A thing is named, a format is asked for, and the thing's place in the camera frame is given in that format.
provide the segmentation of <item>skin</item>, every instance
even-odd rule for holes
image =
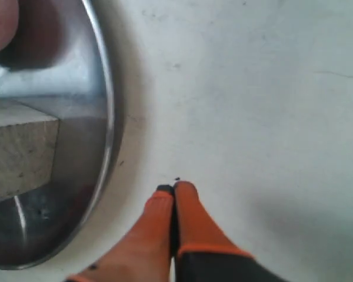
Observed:
[[[13,39],[18,26],[18,0],[0,0],[0,50]]]

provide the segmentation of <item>floor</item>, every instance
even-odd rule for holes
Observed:
[[[353,0],[100,2],[128,100],[118,165],[71,245],[0,282],[79,271],[176,177],[283,278],[353,281]]]

